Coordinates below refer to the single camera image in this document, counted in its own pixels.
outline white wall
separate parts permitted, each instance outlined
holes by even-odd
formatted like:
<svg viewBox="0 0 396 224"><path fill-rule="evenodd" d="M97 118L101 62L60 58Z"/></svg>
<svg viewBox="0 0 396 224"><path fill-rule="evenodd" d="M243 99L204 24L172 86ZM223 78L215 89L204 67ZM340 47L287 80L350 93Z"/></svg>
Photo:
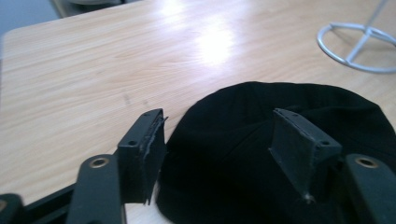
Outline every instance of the white wall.
<svg viewBox="0 0 396 224"><path fill-rule="evenodd" d="M6 32L57 19L59 17L50 0L0 0L0 59Z"/></svg>

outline metal grommet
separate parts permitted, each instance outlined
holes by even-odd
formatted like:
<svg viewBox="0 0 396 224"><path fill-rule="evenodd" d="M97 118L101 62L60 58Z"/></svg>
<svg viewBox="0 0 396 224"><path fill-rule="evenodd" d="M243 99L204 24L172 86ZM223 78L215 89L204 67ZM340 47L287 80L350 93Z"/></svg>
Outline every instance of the metal grommet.
<svg viewBox="0 0 396 224"><path fill-rule="evenodd" d="M355 159L355 162L361 166L366 167L366 168L370 168L370 169L378 168L378 164L369 158L358 157Z"/></svg>
<svg viewBox="0 0 396 224"><path fill-rule="evenodd" d="M0 212L2 212L7 207L7 201L0 200Z"/></svg>
<svg viewBox="0 0 396 224"><path fill-rule="evenodd" d="M90 162L90 167L91 168L101 168L106 166L108 163L110 162L110 160L108 158L97 158L93 161Z"/></svg>

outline table surface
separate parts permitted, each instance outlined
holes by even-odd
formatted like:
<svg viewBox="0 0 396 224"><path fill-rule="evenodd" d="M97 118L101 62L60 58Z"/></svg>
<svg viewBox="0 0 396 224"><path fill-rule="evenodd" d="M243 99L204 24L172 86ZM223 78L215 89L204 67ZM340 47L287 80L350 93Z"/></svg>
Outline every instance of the table surface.
<svg viewBox="0 0 396 224"><path fill-rule="evenodd" d="M396 127L396 75L348 68L318 47L331 21L365 23L372 0L145 0L21 28L4 38L0 193L25 203L76 180L79 165L113 153L138 116L163 108L166 139L185 111L245 81L318 83L381 106ZM375 23L396 35L396 1ZM360 34L326 35L346 54ZM396 65L370 41L359 61ZM168 223L156 206L128 204L129 223Z"/></svg>

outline black beanie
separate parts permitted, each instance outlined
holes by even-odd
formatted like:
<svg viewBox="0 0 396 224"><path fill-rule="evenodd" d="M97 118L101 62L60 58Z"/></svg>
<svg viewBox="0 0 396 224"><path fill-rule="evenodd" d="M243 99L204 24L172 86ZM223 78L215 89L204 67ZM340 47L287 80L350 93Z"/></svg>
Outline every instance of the black beanie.
<svg viewBox="0 0 396 224"><path fill-rule="evenodd" d="M380 107L341 88L248 82L192 106L170 137L157 204L175 223L334 223L307 204L276 164L275 108L301 114L343 146L396 171L396 134Z"/></svg>

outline black fabric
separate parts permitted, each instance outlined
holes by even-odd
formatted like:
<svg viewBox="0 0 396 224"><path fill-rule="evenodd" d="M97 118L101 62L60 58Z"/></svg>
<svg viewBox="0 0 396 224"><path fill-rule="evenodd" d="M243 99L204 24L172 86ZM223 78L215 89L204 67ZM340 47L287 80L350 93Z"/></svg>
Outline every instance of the black fabric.
<svg viewBox="0 0 396 224"><path fill-rule="evenodd" d="M306 117L343 154L396 171L396 134L378 105L332 86L248 82L192 106L167 143L157 204L175 223L334 223L327 204L306 204L268 147L273 110Z"/></svg>

